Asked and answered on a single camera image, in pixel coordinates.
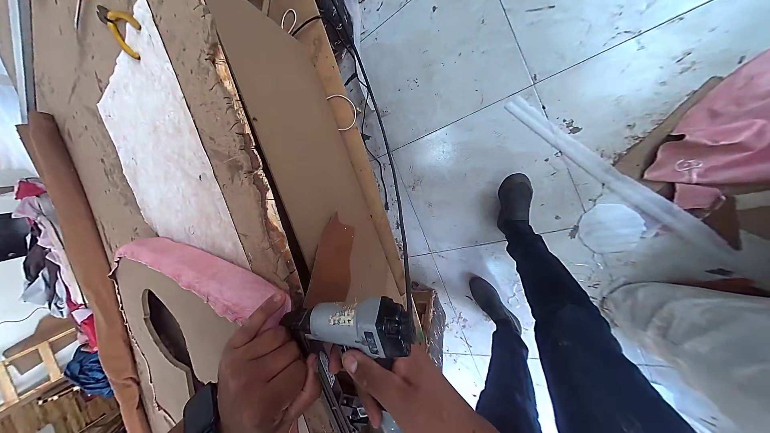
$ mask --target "white plastic bag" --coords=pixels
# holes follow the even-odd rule
[[[619,287],[601,308],[625,336],[670,364],[658,382],[691,422],[720,433],[768,430],[770,299],[640,283]]]

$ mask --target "pile of clothes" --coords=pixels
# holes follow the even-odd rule
[[[19,180],[15,198],[21,201],[12,217],[25,218],[30,226],[21,298],[47,307],[54,317],[74,320],[80,346],[67,364],[65,376],[88,394],[111,397],[112,389],[99,362],[93,311],[86,305],[67,259],[59,218],[45,186],[38,178]]]

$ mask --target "white wire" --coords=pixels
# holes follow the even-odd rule
[[[283,17],[281,18],[281,28],[283,29],[283,24],[286,21],[286,16],[289,14],[289,12],[294,15],[294,22],[291,23],[291,27],[289,27],[289,30],[286,30],[287,32],[291,33],[292,30],[294,30],[294,26],[296,25],[296,11],[294,9],[288,8],[286,12],[283,13]]]
[[[353,109],[353,122],[350,124],[350,126],[348,126],[345,129],[337,128],[337,130],[347,131],[348,129],[353,128],[356,125],[356,119],[358,119],[358,110],[356,109],[356,104],[354,104],[353,101],[351,101],[350,98],[348,98],[347,96],[340,95],[339,93],[334,94],[332,96],[327,96],[326,100],[328,101],[329,99],[332,99],[332,98],[344,98],[350,104],[350,108]]]

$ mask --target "white pvc pipe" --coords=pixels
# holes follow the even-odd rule
[[[715,231],[698,218],[617,171],[582,143],[567,135],[520,96],[505,104],[505,109],[556,150],[561,151],[580,168],[606,185],[628,204],[656,219],[700,250],[723,260],[737,270],[735,251]]]

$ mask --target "blue cloth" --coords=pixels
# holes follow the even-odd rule
[[[89,353],[83,348],[86,344],[75,349],[75,356],[67,363],[64,375],[78,385],[88,395],[101,395],[112,397],[112,387],[109,385],[107,375],[104,374],[102,363],[99,361],[99,352]]]
[[[543,238],[506,222],[535,319],[535,340],[560,433],[692,433],[630,362],[607,321]],[[485,389],[476,411],[500,433],[539,433],[527,345],[510,320],[498,321]]]

